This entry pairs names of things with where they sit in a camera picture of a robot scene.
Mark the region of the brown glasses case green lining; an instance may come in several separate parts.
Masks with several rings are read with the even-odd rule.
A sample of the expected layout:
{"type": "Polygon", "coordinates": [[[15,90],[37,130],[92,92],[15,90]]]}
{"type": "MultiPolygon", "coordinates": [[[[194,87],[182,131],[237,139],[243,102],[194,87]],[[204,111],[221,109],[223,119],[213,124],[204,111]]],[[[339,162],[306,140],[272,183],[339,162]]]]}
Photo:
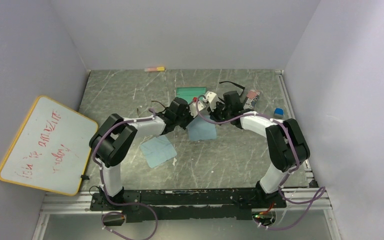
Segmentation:
{"type": "Polygon", "coordinates": [[[195,97],[204,95],[206,92],[206,87],[177,87],[175,90],[176,97],[184,99],[188,104],[190,104],[195,97]]]}

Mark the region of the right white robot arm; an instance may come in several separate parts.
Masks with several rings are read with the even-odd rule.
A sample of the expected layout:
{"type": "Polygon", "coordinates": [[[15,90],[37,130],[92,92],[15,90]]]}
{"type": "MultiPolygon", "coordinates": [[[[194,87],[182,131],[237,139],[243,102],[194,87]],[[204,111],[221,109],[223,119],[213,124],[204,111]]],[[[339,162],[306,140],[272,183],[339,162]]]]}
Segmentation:
{"type": "Polygon", "coordinates": [[[274,201],[273,193],[285,183],[286,177],[310,157],[309,146],[297,120],[270,118],[244,108],[236,91],[224,93],[223,98],[207,91],[203,102],[208,105],[211,120],[219,124],[231,123],[266,138],[271,163],[256,185],[261,190],[255,193],[254,199],[258,206],[268,207],[274,201]]]}

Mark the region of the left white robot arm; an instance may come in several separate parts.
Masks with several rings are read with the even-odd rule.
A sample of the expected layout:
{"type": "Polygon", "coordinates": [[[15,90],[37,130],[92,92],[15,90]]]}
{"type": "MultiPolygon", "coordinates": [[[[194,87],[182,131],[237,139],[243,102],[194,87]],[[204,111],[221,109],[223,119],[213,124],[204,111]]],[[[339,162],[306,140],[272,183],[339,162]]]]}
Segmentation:
{"type": "Polygon", "coordinates": [[[176,97],[163,111],[149,109],[151,116],[148,117],[123,118],[111,114],[89,141],[91,159],[99,167],[98,188],[104,205],[117,210],[125,201],[121,163],[135,139],[165,135],[176,127],[186,129],[201,109],[200,103],[188,103],[176,97]]]}

